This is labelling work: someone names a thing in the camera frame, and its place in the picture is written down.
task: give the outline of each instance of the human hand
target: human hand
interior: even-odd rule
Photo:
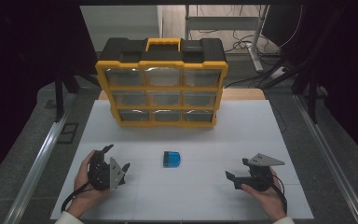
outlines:
[[[81,162],[79,171],[75,177],[75,190],[79,189],[89,181],[88,166],[94,153],[95,150],[92,150],[86,159]],[[102,198],[106,197],[110,192],[110,189],[96,190],[91,184],[88,184],[84,190],[84,192],[75,196],[71,205],[66,210],[66,212],[70,213],[76,218],[83,216],[83,214],[85,214],[89,209],[91,209],[91,207],[97,204],[98,201],[100,201]]]
[[[270,169],[272,174],[276,176],[277,174],[275,173],[275,171],[272,168]],[[273,180],[274,185],[278,189],[281,189],[281,185],[279,184],[278,179],[276,177],[273,177]],[[282,200],[273,188],[269,188],[263,192],[257,191],[249,185],[245,184],[241,184],[241,188],[260,202],[264,211],[267,213],[269,220],[271,220],[272,222],[278,221],[279,219],[286,217],[286,214],[283,210]]]

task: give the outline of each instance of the metal frame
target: metal frame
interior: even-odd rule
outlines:
[[[304,120],[307,123],[307,126],[310,129],[310,132],[315,139],[319,149],[322,152],[325,162],[327,163],[331,174],[336,180],[336,183],[341,190],[342,195],[344,196],[345,201],[347,202],[351,212],[358,223],[358,196],[353,186],[349,182],[348,178],[345,176],[341,167],[339,166],[334,153],[331,150],[331,147],[328,145],[327,141],[324,138],[319,126],[313,122],[307,112],[307,104],[304,102],[303,97],[298,95],[293,95],[295,102],[302,113]]]
[[[264,6],[260,17],[191,17],[189,5],[186,5],[185,40],[188,40],[190,30],[255,30],[252,44],[247,45],[249,54],[257,73],[264,72],[257,55],[257,41],[266,19],[269,5]]]
[[[25,212],[28,202],[31,200],[31,197],[34,193],[34,189],[39,182],[40,176],[42,175],[43,170],[48,163],[48,158],[50,157],[51,151],[53,150],[55,143],[57,142],[63,124],[68,118],[70,108],[75,98],[76,94],[73,93],[69,93],[69,95],[67,96],[62,117],[60,121],[53,123],[50,131],[48,132],[48,136],[46,137],[45,142],[40,148],[30,172],[25,178],[24,183],[22,184],[21,189],[17,194],[16,199],[14,200],[14,203],[11,205],[11,208],[7,213],[7,217],[4,221],[5,224],[19,223],[21,221],[22,215]]]

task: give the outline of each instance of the black cable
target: black cable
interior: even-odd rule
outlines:
[[[258,75],[256,77],[248,77],[248,78],[245,78],[245,79],[241,79],[241,80],[238,80],[238,81],[234,81],[234,82],[231,82],[231,83],[228,83],[225,87],[225,88],[228,88],[229,86],[232,86],[234,84],[237,84],[237,83],[240,83],[240,82],[244,82],[244,81],[247,81],[247,80],[251,80],[251,79],[254,79],[254,78],[257,78],[257,77],[262,77],[264,76],[264,74],[261,74],[261,75]]]
[[[77,195],[79,195],[79,194],[81,194],[81,193],[83,193],[83,192],[92,190],[92,189],[86,189],[86,187],[87,187],[87,185],[88,185],[89,183],[91,183],[92,180],[94,180],[97,176],[99,176],[100,173],[101,173],[101,170],[99,170],[99,171],[97,172],[97,174],[95,174],[95,176],[93,176],[91,179],[89,179],[89,181],[87,181],[86,184],[82,185],[80,188],[78,188],[77,190],[75,190],[74,192],[72,192],[72,193],[65,199],[65,201],[63,201],[62,206],[61,206],[61,212],[63,212],[63,211],[66,210],[66,205],[67,205],[69,202],[71,202],[71,201],[75,198],[75,196],[77,196]]]
[[[257,8],[257,6],[255,6],[255,8],[257,8],[257,10],[258,10],[258,18],[261,17],[261,5],[259,5],[259,6],[260,6],[260,8]]]
[[[269,100],[269,103],[270,103],[270,104],[272,105],[272,107],[275,108],[275,110],[278,112],[278,115],[279,115],[279,117],[281,118],[281,121],[283,122],[284,128],[283,128],[283,130],[281,130],[281,128],[280,128],[280,132],[281,132],[281,133],[286,132],[287,125],[286,125],[286,122],[284,121],[284,119],[283,119],[283,117],[282,117],[281,111],[279,111],[278,107],[276,107],[275,104],[273,104],[270,100]]]
[[[226,16],[228,16],[231,12],[232,12],[232,5],[231,5],[231,10],[228,12],[228,14],[226,14]]]
[[[201,34],[210,34],[210,33],[216,32],[216,31],[219,31],[219,30],[212,30],[212,31],[200,31],[199,30],[199,33],[201,33]]]
[[[242,9],[243,9],[243,5],[241,6],[240,15],[241,15],[241,13],[242,13]]]
[[[248,38],[248,37],[251,37],[253,35],[246,35],[246,36],[242,37],[241,39],[238,39],[234,34],[235,34],[235,31],[232,33],[232,36],[238,41],[236,41],[236,42],[234,42],[232,44],[232,49],[225,50],[225,52],[230,52],[230,51],[232,51],[234,49],[248,49],[248,48],[250,48],[246,44],[252,44],[252,42],[249,41],[249,40],[244,40],[244,39]]]
[[[251,88],[251,85],[252,85],[252,84],[254,84],[255,82],[259,81],[259,80],[256,80],[256,79],[257,79],[257,77],[255,77],[254,80],[252,80],[251,82],[249,82],[249,84],[248,84],[248,89]]]
[[[266,65],[275,65],[275,63],[268,63],[266,62],[266,60],[264,59],[265,56],[261,55],[261,56],[258,56],[258,58],[260,59],[260,61]]]
[[[202,12],[202,16],[205,16],[205,14],[203,13],[203,10],[202,10],[202,5],[200,5],[200,11]]]
[[[267,44],[263,47],[263,50],[266,51],[266,46],[269,44],[269,39],[268,38],[265,38],[267,40]]]
[[[263,83],[263,81],[265,81],[265,80],[267,79],[267,77],[268,77],[269,75],[271,75],[272,71],[275,71],[276,68],[278,68],[279,66],[281,66],[281,65],[284,63],[284,61],[285,61],[284,58],[280,58],[280,59],[274,64],[274,66],[273,66],[271,69],[268,70],[268,71],[269,71],[269,74],[268,74],[267,76],[264,76],[264,77],[258,82],[258,84],[256,85],[256,87],[257,87],[257,88],[260,88],[261,83]]]
[[[281,121],[283,122],[284,128],[283,128],[283,130],[280,130],[281,133],[286,132],[287,126],[286,126],[286,122],[284,122],[284,119],[283,119],[283,117],[282,117],[281,112],[279,111],[279,109],[278,109],[271,101],[269,101],[269,103],[272,105],[272,107],[274,107],[274,108],[278,111],[278,115],[279,115],[279,117],[281,118]]]
[[[276,175],[272,175],[272,176],[274,176],[275,178],[277,178],[279,180],[279,182],[281,183],[281,186],[282,186],[282,194],[284,194],[284,184],[283,184],[283,182]]]
[[[265,176],[261,175],[260,173],[258,172],[255,172],[255,171],[252,171],[252,173],[255,173],[257,174],[257,177],[261,178],[265,183],[267,183],[272,189],[275,190],[275,192],[277,192],[278,196],[281,198],[281,202],[282,202],[282,205],[283,205],[283,212],[285,214],[287,214],[287,200],[286,200],[286,197],[284,197],[284,194],[282,193],[282,191],[275,185],[275,183],[273,182],[272,180],[272,183],[266,179]]]

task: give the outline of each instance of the wire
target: wire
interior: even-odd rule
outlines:
[[[248,89],[250,89],[251,85],[254,84],[255,82],[257,82],[256,77],[251,82],[249,82]]]
[[[282,194],[284,195],[284,184],[283,184],[283,182],[280,180],[280,178],[279,177],[277,177],[276,175],[272,175],[272,176],[274,176],[275,178],[277,178],[278,180],[279,180],[279,182],[281,183],[281,186],[282,186]]]
[[[265,57],[268,57],[268,56],[265,56],[265,55],[259,55],[258,58],[260,59],[260,61],[266,65],[274,65],[275,63],[268,63],[266,62],[266,60],[264,59]]]
[[[283,129],[281,130],[280,128],[280,132],[284,133],[287,130],[287,125],[286,122],[284,121],[281,111],[279,111],[278,107],[275,106],[275,104],[273,104],[269,99],[268,99],[269,103],[272,105],[273,108],[275,108],[275,110],[278,112],[278,116],[280,117],[281,121],[283,122]]]
[[[197,13],[196,13],[196,15],[197,16],[199,16],[199,5],[197,5]],[[200,5],[200,11],[201,11],[201,13],[202,13],[202,16],[205,16],[205,14],[204,14],[204,12],[203,12],[203,10],[202,10],[202,5]],[[233,6],[231,5],[231,9],[230,9],[230,11],[228,12],[228,14],[226,15],[226,16],[228,16],[231,12],[233,11]],[[216,31],[220,31],[220,30],[211,30],[211,31],[201,31],[201,30],[199,30],[199,33],[200,34],[210,34],[210,33],[214,33],[214,32],[216,32]]]
[[[257,8],[257,10],[258,10],[258,18],[261,17],[261,5],[259,5],[259,6],[260,6],[260,8],[258,8],[257,6],[255,6],[255,8]]]
[[[91,181],[93,181],[97,176],[99,176],[102,172],[105,172],[105,171],[101,171],[99,170],[97,172],[97,174],[95,174],[92,178],[89,179],[89,181],[87,181],[84,185],[82,185],[80,188],[78,188],[77,190],[75,190],[74,192],[72,192],[66,199],[65,201],[63,201],[62,203],[62,206],[61,206],[61,212],[65,211],[66,210],[66,205],[71,202],[75,196],[81,194],[81,193],[84,193],[86,191],[89,191],[91,189],[86,189],[86,187],[91,183]]]
[[[253,35],[246,35],[246,36],[242,37],[241,39],[238,39],[234,34],[236,34],[235,31],[232,33],[232,37],[234,37],[238,41],[236,41],[236,42],[234,42],[232,44],[232,49],[225,50],[225,52],[230,52],[230,51],[232,51],[234,49],[248,49],[248,48],[250,48],[250,45],[248,45],[248,44],[252,44],[252,41],[244,40],[244,39],[246,39],[248,37],[251,37]]]
[[[286,42],[284,42],[283,44],[278,46],[278,49],[281,49],[283,46],[285,46],[287,43],[289,43],[293,39],[293,37],[296,35],[298,28],[301,24],[302,16],[303,16],[303,6],[301,6],[301,8],[300,8],[300,16],[298,18],[298,23],[297,23],[295,31],[293,32],[292,36],[290,36],[290,38]],[[264,53],[276,53],[276,52],[278,52],[278,51],[270,51],[270,52],[264,52]]]
[[[268,75],[264,76],[260,82],[257,84],[257,88],[260,88],[261,83],[263,83],[263,81],[265,81],[267,79],[267,77],[269,75],[271,75],[272,71],[275,71],[276,68],[278,68],[279,66],[281,66],[284,63],[285,59],[284,58],[280,58],[275,64],[274,66],[268,70]]]
[[[262,77],[262,76],[264,76],[264,75],[265,75],[265,74],[261,74],[261,75],[258,75],[258,76],[256,76],[256,77],[248,77],[248,78],[245,78],[245,79],[241,79],[241,80],[238,80],[238,81],[231,82],[231,83],[227,84],[227,85],[224,87],[224,89],[225,89],[225,88],[228,88],[228,87],[230,87],[230,86],[232,86],[232,85],[234,85],[234,84],[237,84],[237,83],[240,83],[240,82],[244,82],[244,81],[248,81],[248,80],[251,80],[251,79],[255,79],[255,78],[258,78],[258,77]]]
[[[82,193],[87,192],[87,191],[91,191],[91,190],[94,190],[94,189],[85,189],[85,190],[82,191]]]
[[[275,192],[277,192],[277,194],[278,194],[278,196],[281,198],[281,202],[282,202],[282,205],[283,205],[283,211],[284,211],[284,213],[285,214],[287,214],[287,200],[286,200],[286,197],[284,197],[284,193],[282,193],[282,191],[275,185],[275,183],[274,183],[274,181],[272,180],[272,182],[271,181],[269,181],[265,176],[263,176],[263,175],[261,175],[260,173],[258,173],[258,172],[255,172],[255,171],[252,171],[252,173],[254,173],[254,174],[257,174],[257,177],[258,178],[260,178],[261,180],[263,180],[265,183],[267,183],[272,189],[274,189],[275,190]]]
[[[241,15],[241,13],[242,13],[242,9],[243,9],[243,5],[241,6],[240,15]]]

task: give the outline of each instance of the white tabletop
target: white tabletop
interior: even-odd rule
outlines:
[[[68,176],[51,218],[73,191],[81,161],[92,149],[114,144],[105,160],[114,157],[131,167],[126,184],[88,211],[83,219],[125,221],[242,221],[267,219],[246,192],[234,189],[225,171],[247,176],[242,158],[257,153],[284,161],[274,170],[285,186],[288,215],[313,218],[298,181],[269,101],[222,101],[213,128],[120,127],[109,101],[95,101]],[[177,168],[163,168],[164,151],[178,151]]]

